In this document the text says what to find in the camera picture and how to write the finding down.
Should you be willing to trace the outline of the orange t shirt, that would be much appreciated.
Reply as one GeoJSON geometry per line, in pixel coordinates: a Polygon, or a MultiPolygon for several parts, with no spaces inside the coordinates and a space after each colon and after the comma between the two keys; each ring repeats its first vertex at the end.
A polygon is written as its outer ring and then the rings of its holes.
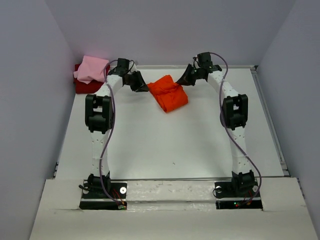
{"type": "Polygon", "coordinates": [[[174,82],[171,75],[165,75],[147,84],[149,92],[165,113],[170,113],[188,104],[183,87],[174,82]]]}

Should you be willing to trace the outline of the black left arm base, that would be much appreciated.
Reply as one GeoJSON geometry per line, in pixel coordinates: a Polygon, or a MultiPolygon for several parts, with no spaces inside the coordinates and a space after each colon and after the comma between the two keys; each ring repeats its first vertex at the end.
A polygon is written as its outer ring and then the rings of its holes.
{"type": "Polygon", "coordinates": [[[108,210],[118,211],[127,209],[128,183],[124,181],[112,181],[108,197],[102,189],[89,190],[87,182],[80,184],[81,199],[79,208],[81,210],[108,210]]]}

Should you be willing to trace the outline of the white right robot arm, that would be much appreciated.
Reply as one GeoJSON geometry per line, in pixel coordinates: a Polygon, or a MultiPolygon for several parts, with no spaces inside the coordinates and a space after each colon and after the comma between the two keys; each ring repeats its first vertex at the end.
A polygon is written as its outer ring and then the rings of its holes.
{"type": "Polygon", "coordinates": [[[255,184],[251,164],[247,159],[245,127],[248,120],[249,99],[226,81],[228,71],[212,62],[212,52],[202,52],[193,58],[176,82],[181,86],[194,86],[197,80],[205,80],[219,97],[220,122],[230,142],[232,155],[231,181],[215,183],[213,195],[217,199],[241,198],[255,184]]]}

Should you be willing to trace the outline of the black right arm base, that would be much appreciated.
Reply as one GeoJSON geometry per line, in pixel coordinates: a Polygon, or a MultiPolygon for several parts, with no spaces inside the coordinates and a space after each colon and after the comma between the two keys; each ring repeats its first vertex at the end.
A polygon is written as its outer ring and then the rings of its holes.
{"type": "Polygon", "coordinates": [[[258,193],[253,199],[258,189],[258,184],[245,190],[242,193],[236,193],[232,189],[232,183],[229,181],[218,181],[214,183],[212,194],[215,197],[215,206],[217,210],[237,210],[237,209],[263,209],[261,195],[258,193]]]}

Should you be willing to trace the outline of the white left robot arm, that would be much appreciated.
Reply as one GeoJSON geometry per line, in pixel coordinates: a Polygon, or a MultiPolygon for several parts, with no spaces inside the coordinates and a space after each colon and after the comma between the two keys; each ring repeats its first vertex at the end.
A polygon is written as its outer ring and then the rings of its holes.
{"type": "Polygon", "coordinates": [[[84,120],[91,136],[92,164],[91,172],[83,186],[87,192],[118,202],[110,195],[111,177],[108,165],[108,145],[115,129],[115,95],[124,86],[129,86],[134,93],[148,92],[149,88],[142,74],[137,70],[134,60],[118,58],[111,67],[107,63],[103,68],[102,86],[85,97],[84,120]]]}

